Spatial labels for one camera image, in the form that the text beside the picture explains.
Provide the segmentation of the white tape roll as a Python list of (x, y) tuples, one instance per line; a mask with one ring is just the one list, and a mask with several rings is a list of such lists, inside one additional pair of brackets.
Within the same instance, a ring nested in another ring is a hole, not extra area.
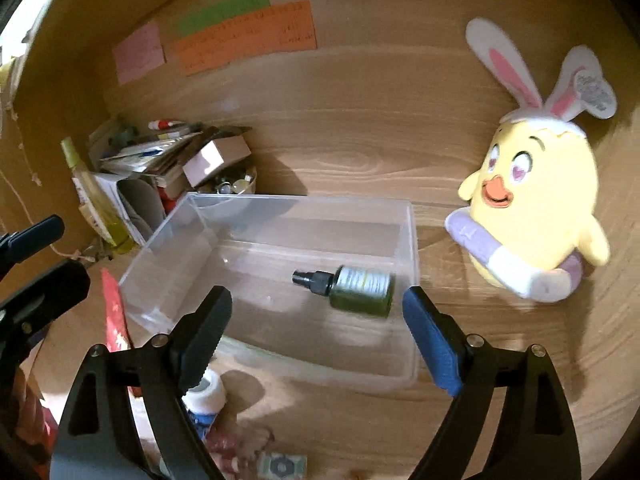
[(182, 397), (186, 408), (197, 415), (216, 415), (227, 403), (227, 393), (220, 376), (206, 368), (200, 383)]

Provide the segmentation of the pink character charm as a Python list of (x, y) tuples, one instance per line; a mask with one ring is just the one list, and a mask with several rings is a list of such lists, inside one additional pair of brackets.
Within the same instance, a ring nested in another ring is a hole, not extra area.
[(259, 456), (274, 441), (268, 427), (241, 428), (239, 431), (210, 428), (204, 443), (209, 456), (226, 479), (254, 479)]

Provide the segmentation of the red tea packet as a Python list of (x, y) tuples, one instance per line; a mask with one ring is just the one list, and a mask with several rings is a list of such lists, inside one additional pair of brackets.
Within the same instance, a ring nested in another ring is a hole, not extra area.
[(107, 268), (101, 270), (102, 296), (105, 306), (105, 345), (109, 352), (132, 350), (126, 314), (119, 284)]

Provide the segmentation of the floral square keychain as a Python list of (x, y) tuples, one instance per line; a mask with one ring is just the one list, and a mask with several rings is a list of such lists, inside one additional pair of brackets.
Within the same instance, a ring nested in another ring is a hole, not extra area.
[(264, 480), (303, 480), (307, 475), (307, 456), (262, 453), (256, 472)]

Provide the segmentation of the dark green spray bottle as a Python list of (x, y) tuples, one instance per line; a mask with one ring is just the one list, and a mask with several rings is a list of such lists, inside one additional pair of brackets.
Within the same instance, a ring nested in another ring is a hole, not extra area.
[(387, 318), (392, 307), (395, 275), (377, 270), (340, 266), (335, 272), (292, 274), (295, 285), (312, 294), (326, 297), (332, 309), (342, 312)]

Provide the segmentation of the blue white small box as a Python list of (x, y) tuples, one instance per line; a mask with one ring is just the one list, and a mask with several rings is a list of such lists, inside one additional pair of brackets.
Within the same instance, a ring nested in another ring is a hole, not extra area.
[(198, 414), (188, 411), (190, 421), (201, 440), (205, 440), (210, 428), (213, 427), (217, 413)]

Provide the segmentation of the yellow green spray bottle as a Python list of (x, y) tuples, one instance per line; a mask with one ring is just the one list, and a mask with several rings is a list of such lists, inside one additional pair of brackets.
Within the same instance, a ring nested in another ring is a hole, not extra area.
[(99, 186), (96, 177), (82, 161), (73, 140), (63, 139), (61, 148), (66, 164), (72, 172), (72, 181), (80, 201), (80, 212), (116, 254), (126, 254), (134, 248), (134, 240), (114, 205)]

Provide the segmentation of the folded white papers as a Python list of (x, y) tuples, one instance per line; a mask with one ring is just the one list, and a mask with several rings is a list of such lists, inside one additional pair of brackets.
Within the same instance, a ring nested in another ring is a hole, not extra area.
[(146, 177), (93, 174), (134, 240), (144, 246), (166, 219), (155, 185)]

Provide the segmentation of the red white marker pen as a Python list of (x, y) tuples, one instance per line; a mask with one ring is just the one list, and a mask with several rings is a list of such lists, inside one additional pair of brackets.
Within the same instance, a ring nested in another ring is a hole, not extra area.
[(175, 128), (181, 128), (186, 125), (185, 122), (175, 119), (157, 119), (148, 123), (148, 128), (153, 131), (167, 131)]

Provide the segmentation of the clear plastic storage bin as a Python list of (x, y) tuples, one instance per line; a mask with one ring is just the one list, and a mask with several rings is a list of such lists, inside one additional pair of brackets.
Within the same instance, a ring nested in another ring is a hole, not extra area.
[(341, 266), (419, 281), (405, 200), (191, 193), (122, 276), (128, 318), (167, 333), (216, 285), (233, 301), (217, 356), (280, 377), (362, 392), (410, 386), (416, 345), (394, 301), (387, 318), (341, 312), (292, 281)]

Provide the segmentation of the yellow chick plush toy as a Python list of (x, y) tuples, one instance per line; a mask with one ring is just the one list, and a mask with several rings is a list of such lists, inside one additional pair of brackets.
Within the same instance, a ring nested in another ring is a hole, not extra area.
[(465, 205), (448, 214), (445, 229), (489, 284), (553, 304), (575, 291), (585, 262), (603, 266), (611, 255), (593, 214), (596, 159), (574, 119), (583, 112), (611, 118), (616, 95), (586, 46), (568, 51), (544, 99), (495, 23), (474, 18), (465, 39), (518, 108), (500, 119), (484, 162), (460, 184)]

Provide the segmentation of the small white cardboard box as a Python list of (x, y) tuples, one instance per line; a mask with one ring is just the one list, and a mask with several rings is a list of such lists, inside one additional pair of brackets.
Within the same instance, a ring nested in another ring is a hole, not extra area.
[(192, 188), (219, 174), (252, 152), (242, 136), (228, 136), (209, 141), (183, 166), (182, 171)]

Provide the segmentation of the clear bowl of trinkets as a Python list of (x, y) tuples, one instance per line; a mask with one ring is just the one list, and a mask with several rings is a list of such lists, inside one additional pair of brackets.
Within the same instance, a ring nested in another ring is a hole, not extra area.
[(256, 192), (257, 169), (249, 160), (230, 166), (200, 184), (201, 194), (250, 195)]

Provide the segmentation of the pink sticky note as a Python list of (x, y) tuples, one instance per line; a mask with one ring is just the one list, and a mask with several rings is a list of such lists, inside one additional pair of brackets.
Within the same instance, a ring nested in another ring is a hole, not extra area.
[(149, 21), (122, 40), (112, 50), (118, 83), (138, 80), (165, 64), (157, 21)]

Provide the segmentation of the orange sticky note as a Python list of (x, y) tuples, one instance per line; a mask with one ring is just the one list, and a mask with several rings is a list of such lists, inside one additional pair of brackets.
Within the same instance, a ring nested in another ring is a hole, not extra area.
[(309, 0), (267, 6), (176, 40), (170, 50), (183, 75), (216, 70), (244, 58), (316, 50)]

